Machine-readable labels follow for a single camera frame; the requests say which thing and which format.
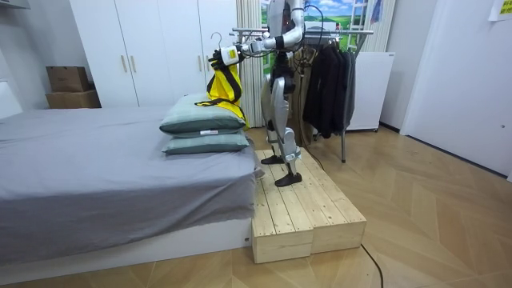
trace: pillow tag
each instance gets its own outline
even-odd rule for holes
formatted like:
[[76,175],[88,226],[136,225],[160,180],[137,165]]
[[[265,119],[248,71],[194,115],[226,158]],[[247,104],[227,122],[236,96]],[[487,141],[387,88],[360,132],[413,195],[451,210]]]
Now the pillow tag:
[[217,135],[218,130],[203,130],[199,131],[200,135]]

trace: humanoid robot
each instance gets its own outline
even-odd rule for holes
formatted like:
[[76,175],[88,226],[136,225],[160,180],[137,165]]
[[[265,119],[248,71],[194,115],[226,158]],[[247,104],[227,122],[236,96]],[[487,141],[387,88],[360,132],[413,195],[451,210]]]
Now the humanoid robot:
[[267,141],[274,155],[262,160],[262,164],[286,164],[288,174],[275,182],[276,186],[288,186],[302,181],[295,160],[300,148],[295,144],[295,134],[286,127],[289,103],[288,94],[295,89],[294,72],[288,65],[287,52],[294,52],[304,35],[304,1],[271,0],[268,8],[269,32],[261,38],[243,44],[223,47],[214,52],[209,60],[213,68],[240,63],[245,58],[261,57],[276,53],[275,64],[262,89],[262,114],[266,124]]

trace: gray bedsheet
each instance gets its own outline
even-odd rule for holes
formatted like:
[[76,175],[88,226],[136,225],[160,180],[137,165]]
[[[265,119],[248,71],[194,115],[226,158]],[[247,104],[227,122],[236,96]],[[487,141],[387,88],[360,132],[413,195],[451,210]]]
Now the gray bedsheet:
[[253,213],[254,152],[165,156],[167,108],[0,119],[0,266]]

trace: electrical cord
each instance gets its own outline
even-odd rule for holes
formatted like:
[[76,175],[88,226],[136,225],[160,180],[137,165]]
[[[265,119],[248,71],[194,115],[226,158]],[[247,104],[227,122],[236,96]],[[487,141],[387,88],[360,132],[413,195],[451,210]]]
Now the electrical cord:
[[318,7],[316,7],[315,5],[311,5],[311,4],[308,4],[306,7],[304,7],[304,10],[307,10],[309,7],[315,8],[320,13],[320,16],[322,17],[322,29],[320,30],[320,37],[318,38],[318,44],[317,44],[317,46],[320,46],[320,43],[322,43],[322,36],[323,36],[323,13]]
[[374,264],[376,265],[377,270],[378,270],[378,274],[381,277],[381,288],[384,288],[384,277],[382,276],[381,267],[378,265],[377,261],[375,261],[374,257],[370,254],[370,252],[368,252],[368,250],[366,249],[366,247],[362,243],[361,243],[361,247],[365,250],[365,252],[368,254],[368,256],[370,256],[371,261],[373,261]]
[[[302,105],[302,80],[304,79],[304,68],[306,68],[305,64],[307,65],[310,65],[309,63],[303,63],[304,60],[306,60],[306,56],[304,54],[302,54],[302,57],[301,59],[299,59],[299,64],[296,66],[296,69],[295,71],[297,71],[297,68],[301,67],[302,70],[300,71],[300,81],[299,81],[299,86],[298,86],[298,109],[301,110],[301,105]],[[301,135],[301,140],[302,140],[302,146],[304,147],[304,149],[306,149],[306,151],[311,155],[311,157],[314,158],[314,160],[316,161],[316,163],[318,163],[320,165],[320,167],[322,168],[322,170],[326,170],[322,164],[322,162],[320,161],[320,159],[318,159],[316,156],[314,156],[313,153],[311,153],[308,145],[306,144],[306,137],[304,136],[304,128],[302,127],[302,121],[301,119],[298,120],[298,132],[300,133]],[[361,243],[361,247],[364,249],[364,251],[366,252],[366,254],[368,254],[368,256],[370,257],[371,261],[375,264],[375,266],[377,267],[377,270],[378,270],[378,274],[379,274],[379,277],[381,279],[381,288],[384,288],[384,276],[382,274],[382,269],[380,267],[380,265],[377,263],[377,261],[375,261],[374,257],[370,254],[370,252],[366,249],[366,247]]]

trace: white bed frame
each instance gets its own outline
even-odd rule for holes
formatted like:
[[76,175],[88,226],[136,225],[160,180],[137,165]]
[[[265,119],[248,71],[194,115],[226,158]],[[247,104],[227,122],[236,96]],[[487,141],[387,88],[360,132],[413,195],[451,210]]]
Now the white bed frame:
[[251,245],[251,219],[191,227],[105,250],[0,267],[0,285],[139,263],[229,250]]

